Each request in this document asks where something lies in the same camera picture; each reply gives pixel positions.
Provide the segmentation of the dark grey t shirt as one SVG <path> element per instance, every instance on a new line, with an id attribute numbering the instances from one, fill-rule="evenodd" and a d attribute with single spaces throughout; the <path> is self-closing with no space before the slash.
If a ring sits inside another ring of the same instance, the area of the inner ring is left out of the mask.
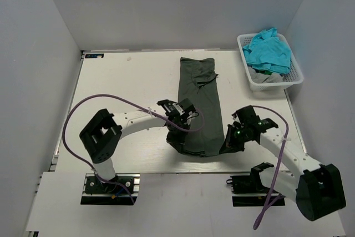
<path id="1" fill-rule="evenodd" d="M 191 101 L 200 113 L 191 121 L 191 129 L 202 127 L 198 132 L 187 133 L 185 144 L 176 148 L 181 154 L 196 157 L 219 155 L 225 137 L 216 78 L 213 58 L 180 58 L 178 101 L 185 98 Z"/>

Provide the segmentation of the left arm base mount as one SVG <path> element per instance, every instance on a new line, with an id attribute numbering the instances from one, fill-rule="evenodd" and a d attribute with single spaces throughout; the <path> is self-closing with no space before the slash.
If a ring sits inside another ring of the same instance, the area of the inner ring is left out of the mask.
<path id="1" fill-rule="evenodd" d="M 117 174 L 114 182 L 125 185 L 136 201 L 139 192 L 139 174 Z M 84 179 L 81 205 L 132 206 L 129 194 L 115 184 L 101 182 L 94 174 L 87 174 Z"/>

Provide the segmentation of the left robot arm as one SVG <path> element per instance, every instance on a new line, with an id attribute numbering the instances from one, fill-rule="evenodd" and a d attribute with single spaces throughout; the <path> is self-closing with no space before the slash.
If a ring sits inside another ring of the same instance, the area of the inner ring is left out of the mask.
<path id="1" fill-rule="evenodd" d="M 190 128 L 190 116 L 195 109 L 183 111 L 181 108 L 168 112 L 157 105 L 147 112 L 136 110 L 128 113 L 110 113 L 107 109 L 99 110 L 80 132 L 79 137 L 93 163 L 94 171 L 100 176 L 98 185 L 105 192 L 113 191 L 117 186 L 116 172 L 112 156 L 119 140 L 143 130 L 168 127 L 170 132 L 182 133 L 167 120 L 183 129 Z"/>

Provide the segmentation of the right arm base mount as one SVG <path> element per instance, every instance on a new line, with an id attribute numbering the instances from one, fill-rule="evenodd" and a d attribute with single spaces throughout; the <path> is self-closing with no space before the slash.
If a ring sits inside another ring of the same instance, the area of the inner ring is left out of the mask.
<path id="1" fill-rule="evenodd" d="M 233 207 L 263 207 L 269 188 L 257 189 L 249 175 L 233 175 L 226 180 L 231 187 Z"/>

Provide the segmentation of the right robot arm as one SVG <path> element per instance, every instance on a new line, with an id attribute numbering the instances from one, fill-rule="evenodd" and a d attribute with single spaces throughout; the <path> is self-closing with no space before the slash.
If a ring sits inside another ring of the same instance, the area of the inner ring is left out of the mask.
<path id="1" fill-rule="evenodd" d="M 311 158 L 287 140 L 280 129 L 273 126 L 228 126 L 224 150 L 240 152 L 246 142 L 257 142 L 281 163 L 288 173 L 263 162 L 251 168 L 248 175 L 235 175 L 227 180 L 237 195 L 252 193 L 280 193 L 294 201 L 301 214 L 315 221 L 346 206 L 341 174 L 333 164 L 324 165 Z"/>

